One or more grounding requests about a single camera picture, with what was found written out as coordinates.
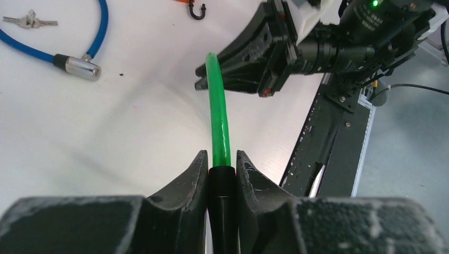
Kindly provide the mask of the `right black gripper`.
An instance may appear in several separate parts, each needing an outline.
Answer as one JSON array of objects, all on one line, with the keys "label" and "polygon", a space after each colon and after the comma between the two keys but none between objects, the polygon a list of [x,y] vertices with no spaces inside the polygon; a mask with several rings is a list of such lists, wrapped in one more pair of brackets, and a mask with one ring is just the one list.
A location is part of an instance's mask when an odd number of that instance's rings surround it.
[{"label": "right black gripper", "polygon": [[[275,21],[286,29],[272,35],[272,7]],[[241,34],[217,54],[225,90],[274,95],[290,75],[332,73],[346,75],[367,67],[374,49],[350,43],[343,28],[318,22],[298,44],[297,32],[287,2],[261,3]],[[205,68],[197,68],[196,90],[208,90]]]}]

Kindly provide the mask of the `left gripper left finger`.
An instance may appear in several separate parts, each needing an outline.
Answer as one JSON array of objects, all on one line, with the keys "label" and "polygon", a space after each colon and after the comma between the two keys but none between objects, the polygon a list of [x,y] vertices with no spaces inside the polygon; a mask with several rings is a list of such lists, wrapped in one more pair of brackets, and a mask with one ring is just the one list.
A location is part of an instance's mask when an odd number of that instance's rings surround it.
[{"label": "left gripper left finger", "polygon": [[149,197],[35,196],[1,217],[1,253],[204,253],[208,154]]}]

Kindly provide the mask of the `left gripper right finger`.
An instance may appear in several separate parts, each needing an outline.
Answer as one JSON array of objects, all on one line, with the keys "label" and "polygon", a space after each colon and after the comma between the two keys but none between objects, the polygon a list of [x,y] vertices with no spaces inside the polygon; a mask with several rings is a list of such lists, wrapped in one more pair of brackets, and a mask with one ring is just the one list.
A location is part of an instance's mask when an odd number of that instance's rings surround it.
[{"label": "left gripper right finger", "polygon": [[447,253],[447,241],[404,198],[296,197],[236,155],[241,253]]}]

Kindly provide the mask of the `blue cable lock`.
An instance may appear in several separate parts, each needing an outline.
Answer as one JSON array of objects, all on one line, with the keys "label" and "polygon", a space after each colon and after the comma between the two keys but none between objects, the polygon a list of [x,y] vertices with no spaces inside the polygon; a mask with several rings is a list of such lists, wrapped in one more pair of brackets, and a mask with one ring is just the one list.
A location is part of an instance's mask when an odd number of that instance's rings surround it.
[{"label": "blue cable lock", "polygon": [[13,39],[4,31],[1,31],[1,41],[19,52],[22,52],[41,61],[50,63],[54,67],[61,69],[68,74],[90,81],[97,81],[101,76],[102,70],[100,66],[91,63],[91,61],[99,52],[105,39],[109,25],[109,8],[107,5],[107,1],[99,0],[98,3],[100,6],[101,14],[98,31],[91,46],[81,58],[62,54],[51,55]]}]

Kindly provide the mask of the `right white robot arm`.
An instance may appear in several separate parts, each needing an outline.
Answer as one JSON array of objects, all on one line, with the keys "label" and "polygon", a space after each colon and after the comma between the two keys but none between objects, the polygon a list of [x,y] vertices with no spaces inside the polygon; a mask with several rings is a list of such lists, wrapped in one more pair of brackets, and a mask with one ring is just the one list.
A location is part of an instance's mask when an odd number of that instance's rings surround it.
[{"label": "right white robot arm", "polygon": [[218,53],[226,90],[260,97],[291,75],[335,74],[344,90],[390,74],[448,19],[448,1],[262,1]]}]

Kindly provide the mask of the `green cable lock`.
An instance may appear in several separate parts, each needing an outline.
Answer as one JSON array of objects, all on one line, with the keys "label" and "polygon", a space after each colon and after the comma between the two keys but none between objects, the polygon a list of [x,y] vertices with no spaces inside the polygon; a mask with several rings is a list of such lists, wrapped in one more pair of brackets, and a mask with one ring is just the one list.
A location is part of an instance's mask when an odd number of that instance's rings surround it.
[{"label": "green cable lock", "polygon": [[226,96],[219,60],[215,53],[207,54],[205,67],[212,141],[207,209],[213,253],[238,253],[236,171],[231,165]]}]

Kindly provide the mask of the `silver keys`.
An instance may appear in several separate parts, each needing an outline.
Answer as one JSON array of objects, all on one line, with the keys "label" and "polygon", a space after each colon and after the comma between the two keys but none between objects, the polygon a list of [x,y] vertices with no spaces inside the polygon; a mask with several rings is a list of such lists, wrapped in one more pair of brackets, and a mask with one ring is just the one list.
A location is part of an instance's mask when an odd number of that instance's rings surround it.
[{"label": "silver keys", "polygon": [[37,18],[34,10],[30,10],[28,14],[20,18],[3,16],[3,22],[15,24],[24,29],[39,29],[44,26],[58,26],[57,21],[44,21]]}]

